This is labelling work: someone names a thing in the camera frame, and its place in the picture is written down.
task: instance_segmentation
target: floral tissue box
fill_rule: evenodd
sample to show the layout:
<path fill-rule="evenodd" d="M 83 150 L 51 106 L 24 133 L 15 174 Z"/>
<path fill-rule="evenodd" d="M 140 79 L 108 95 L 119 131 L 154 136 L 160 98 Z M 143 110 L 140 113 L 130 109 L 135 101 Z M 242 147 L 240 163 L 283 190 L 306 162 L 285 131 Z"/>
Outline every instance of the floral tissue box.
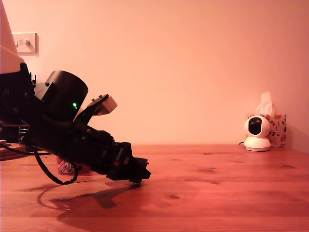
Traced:
<path fill-rule="evenodd" d="M 270 132 L 267 138 L 270 141 L 272 148 L 285 147 L 286 140 L 286 115 L 260 115 L 270 122 Z"/>

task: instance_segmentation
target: red cup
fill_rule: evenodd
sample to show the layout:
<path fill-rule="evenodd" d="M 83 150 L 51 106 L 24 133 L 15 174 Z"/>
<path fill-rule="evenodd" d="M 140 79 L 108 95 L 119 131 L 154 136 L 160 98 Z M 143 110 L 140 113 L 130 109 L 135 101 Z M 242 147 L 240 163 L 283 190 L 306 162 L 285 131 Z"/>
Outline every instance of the red cup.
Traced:
<path fill-rule="evenodd" d="M 83 168 L 78 172 L 78 174 L 89 174 L 91 173 L 90 168 L 81 165 L 81 164 L 76 164 L 77 167 L 82 166 Z M 75 170 L 74 167 L 71 163 L 65 162 L 62 160 L 59 156 L 57 156 L 57 169 L 58 173 L 60 175 L 67 175 L 67 176 L 74 176 Z"/>

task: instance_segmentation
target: wooden tabletop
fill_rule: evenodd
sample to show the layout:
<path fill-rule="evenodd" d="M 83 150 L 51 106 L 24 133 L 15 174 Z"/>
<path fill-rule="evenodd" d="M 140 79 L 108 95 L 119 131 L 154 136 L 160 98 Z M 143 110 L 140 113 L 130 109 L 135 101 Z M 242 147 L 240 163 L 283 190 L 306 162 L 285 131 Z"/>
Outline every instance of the wooden tabletop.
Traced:
<path fill-rule="evenodd" d="M 140 187 L 98 174 L 59 186 L 34 157 L 2 161 L 1 232 L 309 231 L 309 154 L 140 145 L 133 155 L 150 163 Z M 42 160 L 57 174 L 54 155 Z"/>

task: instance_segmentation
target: wall socket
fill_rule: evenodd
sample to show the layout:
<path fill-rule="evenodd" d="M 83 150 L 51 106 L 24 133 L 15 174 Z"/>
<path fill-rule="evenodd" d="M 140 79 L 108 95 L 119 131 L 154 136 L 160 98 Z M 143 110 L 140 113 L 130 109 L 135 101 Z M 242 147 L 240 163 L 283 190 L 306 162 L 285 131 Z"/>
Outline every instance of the wall socket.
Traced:
<path fill-rule="evenodd" d="M 12 33 L 17 52 L 20 55 L 37 54 L 37 33 Z"/>

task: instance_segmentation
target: black cable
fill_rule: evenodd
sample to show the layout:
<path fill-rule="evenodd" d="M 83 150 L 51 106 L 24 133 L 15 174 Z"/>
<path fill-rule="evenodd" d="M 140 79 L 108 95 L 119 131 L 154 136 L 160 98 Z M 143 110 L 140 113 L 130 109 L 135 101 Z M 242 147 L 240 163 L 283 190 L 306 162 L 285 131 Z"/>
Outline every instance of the black cable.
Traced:
<path fill-rule="evenodd" d="M 75 174 L 74 174 L 74 177 L 71 179 L 71 180 L 69 180 L 69 181 L 65 181 L 65 182 L 62 182 L 61 180 L 59 180 L 57 177 L 55 177 L 53 174 L 51 174 L 51 172 L 48 170 L 48 168 L 45 166 L 45 164 L 43 163 L 43 161 L 41 160 L 41 157 L 40 157 L 40 155 L 50 155 L 50 153 L 38 153 L 38 151 L 34 148 L 34 147 L 32 147 L 32 146 L 30 146 L 33 150 L 34 150 L 34 153 L 31 153 L 31 152 L 24 152 L 24 151 L 18 151 L 18 150 L 15 150 L 15 149 L 13 149 L 13 148 L 10 148 L 10 147 L 8 147 L 8 146 L 6 146 L 6 145 L 3 145 L 3 144 L 1 144 L 0 143 L 0 147 L 3 147 L 3 148 L 5 148 L 5 149 L 7 149 L 7 150 L 9 150 L 9 151 L 13 151 L 13 152 L 16 152 L 16 153 L 19 153 L 19 154 L 23 154 L 23 155 L 29 155 L 29 156 L 35 156 L 35 159 L 37 160 L 37 162 L 38 162 L 38 164 L 39 164 L 39 166 L 40 166 L 40 168 L 43 170 L 43 172 L 52 180 L 52 181 L 54 181 L 55 183 L 57 183 L 57 184 L 59 184 L 59 185 L 68 185 L 68 184 L 71 184 L 71 183 L 73 183 L 76 179 L 77 179 L 77 177 L 78 177 L 78 172 L 81 170 L 81 166 L 78 168 L 77 166 L 76 166 L 76 164 L 75 163 L 72 163 L 71 162 L 71 164 L 72 164 L 72 166 L 74 167 L 74 171 L 75 171 Z"/>
<path fill-rule="evenodd" d="M 37 150 L 33 147 L 31 147 L 32 149 L 34 149 L 34 154 L 35 154 L 35 159 L 37 160 L 40 168 L 43 170 L 43 172 L 52 180 L 54 181 L 55 183 L 59 184 L 59 185 L 68 185 L 68 184 L 71 184 L 73 183 L 77 177 L 78 177 L 78 172 L 79 170 L 81 169 L 81 166 L 78 168 L 77 165 L 75 163 L 71 163 L 74 167 L 74 171 L 75 171 L 75 174 L 74 174 L 74 177 L 69 180 L 69 181 L 65 181 L 65 182 L 62 182 L 61 180 L 59 180 L 57 177 L 55 177 L 53 174 L 51 174 L 51 172 L 48 170 L 48 168 L 45 166 L 45 164 L 43 163 L 43 161 L 41 160 L 41 157 L 40 155 L 38 154 Z"/>
<path fill-rule="evenodd" d="M 13 151 L 13 152 L 16 152 L 16 153 L 18 153 L 18 154 L 23 154 L 23 155 L 27 155 L 27 156 L 34 156 L 35 155 L 35 153 L 32 153 L 32 152 L 25 152 L 25 151 L 18 151 L 18 150 L 15 150 L 15 149 L 13 149 L 13 148 L 10 148 L 10 147 L 8 147 L 8 146 L 6 146 L 6 145 L 3 145 L 3 144 L 1 144 L 0 143 L 0 147 L 3 147 L 3 148 L 5 148 L 5 149 L 7 149 L 7 150 L 9 150 L 9 151 Z M 51 153 L 48 153 L 48 152 L 43 152 L 43 153 L 38 153 L 40 156 L 41 155 L 51 155 Z"/>

